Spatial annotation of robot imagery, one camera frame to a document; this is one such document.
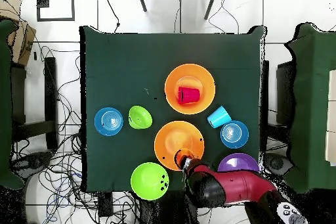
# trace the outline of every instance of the blue cup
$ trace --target blue cup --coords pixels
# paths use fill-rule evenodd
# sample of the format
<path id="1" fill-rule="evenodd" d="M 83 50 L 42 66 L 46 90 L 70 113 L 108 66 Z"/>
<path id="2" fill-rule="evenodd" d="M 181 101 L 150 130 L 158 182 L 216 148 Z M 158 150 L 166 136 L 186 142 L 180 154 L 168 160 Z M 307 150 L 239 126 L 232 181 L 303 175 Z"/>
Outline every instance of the blue cup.
<path id="1" fill-rule="evenodd" d="M 249 130 L 240 121 L 231 121 L 222 127 L 220 139 L 228 148 L 240 148 L 249 139 Z"/>
<path id="2" fill-rule="evenodd" d="M 223 106 L 219 107 L 216 111 L 214 111 L 209 117 L 207 117 L 207 121 L 213 128 L 220 127 L 225 123 L 231 121 L 231 117 L 228 112 L 224 109 Z"/>
<path id="3" fill-rule="evenodd" d="M 94 126 L 102 135 L 116 135 L 123 127 L 123 116 L 112 107 L 100 109 L 94 117 Z"/>

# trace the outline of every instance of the green bowl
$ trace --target green bowl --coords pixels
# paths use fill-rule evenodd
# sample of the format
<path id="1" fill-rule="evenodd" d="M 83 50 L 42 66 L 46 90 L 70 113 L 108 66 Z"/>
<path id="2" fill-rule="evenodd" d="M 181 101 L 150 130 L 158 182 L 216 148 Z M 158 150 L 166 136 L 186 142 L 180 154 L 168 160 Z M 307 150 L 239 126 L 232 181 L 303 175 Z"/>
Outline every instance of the green bowl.
<path id="1" fill-rule="evenodd" d="M 168 186 L 167 171 L 161 165 L 153 162 L 139 165 L 131 176 L 132 190 L 144 200 L 151 201 L 162 197 Z"/>
<path id="2" fill-rule="evenodd" d="M 134 129 L 141 129 L 132 119 L 129 117 L 129 125 Z"/>
<path id="3" fill-rule="evenodd" d="M 129 125 L 135 129 L 146 129 L 152 125 L 153 119 L 149 111 L 141 106 L 133 106 L 129 110 Z"/>

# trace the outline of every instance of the orange plate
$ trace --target orange plate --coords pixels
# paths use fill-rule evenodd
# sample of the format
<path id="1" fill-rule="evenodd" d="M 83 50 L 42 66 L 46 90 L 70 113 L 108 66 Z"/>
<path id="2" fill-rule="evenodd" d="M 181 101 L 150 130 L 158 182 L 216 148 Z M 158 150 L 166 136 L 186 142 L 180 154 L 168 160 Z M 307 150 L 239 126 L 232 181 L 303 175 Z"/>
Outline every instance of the orange plate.
<path id="1" fill-rule="evenodd" d="M 204 153 L 204 140 L 200 131 L 191 123 L 174 121 L 164 125 L 154 140 L 154 152 L 165 167 L 180 171 L 175 163 L 178 150 L 187 148 L 195 158 L 201 159 Z"/>
<path id="2" fill-rule="evenodd" d="M 179 104 L 179 87 L 199 89 L 198 102 Z M 183 64 L 175 68 L 165 81 L 165 96 L 171 107 L 182 114 L 191 115 L 204 111 L 215 97 L 215 81 L 203 66 Z"/>

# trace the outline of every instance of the table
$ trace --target table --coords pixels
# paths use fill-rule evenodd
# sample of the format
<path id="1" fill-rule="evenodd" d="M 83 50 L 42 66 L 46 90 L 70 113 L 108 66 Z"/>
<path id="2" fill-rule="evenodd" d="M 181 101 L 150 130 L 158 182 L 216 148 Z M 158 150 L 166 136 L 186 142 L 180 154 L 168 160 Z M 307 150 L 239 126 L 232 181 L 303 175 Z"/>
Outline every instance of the table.
<path id="1" fill-rule="evenodd" d="M 295 115 L 289 131 L 290 157 L 296 165 L 285 180 L 297 192 L 336 189 L 336 167 L 325 160 L 329 71 L 336 69 L 336 34 L 311 24 L 298 27 L 289 42 L 296 64 Z"/>
<path id="2" fill-rule="evenodd" d="M 133 170 L 143 162 L 157 162 L 154 138 L 168 122 L 194 124 L 205 141 L 203 159 L 217 168 L 233 152 L 256 160 L 259 153 L 259 82 L 261 39 L 264 28 L 233 34 L 103 34 L 84 26 L 81 36 L 82 189 L 88 192 L 131 190 Z M 215 80 L 214 101 L 203 112 L 183 115 L 165 99 L 164 83 L 175 67 L 194 63 L 204 66 Z M 128 124 L 133 105 L 145 107 L 153 124 L 135 130 Z M 249 140 L 237 150 L 226 148 L 220 128 L 213 129 L 207 117 L 220 105 L 233 120 L 249 129 Z M 95 114 L 103 107 L 118 109 L 123 128 L 112 137 L 99 134 Z M 169 190 L 182 189 L 182 173 L 167 170 Z"/>

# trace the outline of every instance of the chair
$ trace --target chair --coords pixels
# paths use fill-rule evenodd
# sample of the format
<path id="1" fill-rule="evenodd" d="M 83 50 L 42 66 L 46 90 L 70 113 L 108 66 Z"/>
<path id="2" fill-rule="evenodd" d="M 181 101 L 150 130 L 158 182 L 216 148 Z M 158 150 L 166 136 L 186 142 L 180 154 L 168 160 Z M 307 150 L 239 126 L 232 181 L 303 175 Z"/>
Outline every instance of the chair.
<path id="1" fill-rule="evenodd" d="M 30 177 L 48 166 L 58 148 L 56 109 L 56 62 L 45 59 L 45 121 L 25 123 L 24 79 L 26 71 L 11 62 L 7 37 L 17 30 L 11 20 L 0 21 L 0 224 L 27 224 L 26 185 Z M 29 154 L 11 161 L 15 142 L 46 133 L 46 152 Z"/>
<path id="2" fill-rule="evenodd" d="M 142 9 L 144 10 L 144 12 L 146 12 L 147 8 L 146 8 L 146 4 L 144 3 L 144 0 L 140 0 L 140 2 L 141 2 L 141 5 L 142 5 Z M 205 16 L 204 16 L 205 20 L 207 20 L 207 18 L 209 17 L 209 13 L 210 13 L 211 8 L 213 6 L 213 2 L 214 2 L 214 0 L 210 0 L 209 5 L 207 6 L 207 12 L 205 13 Z"/>

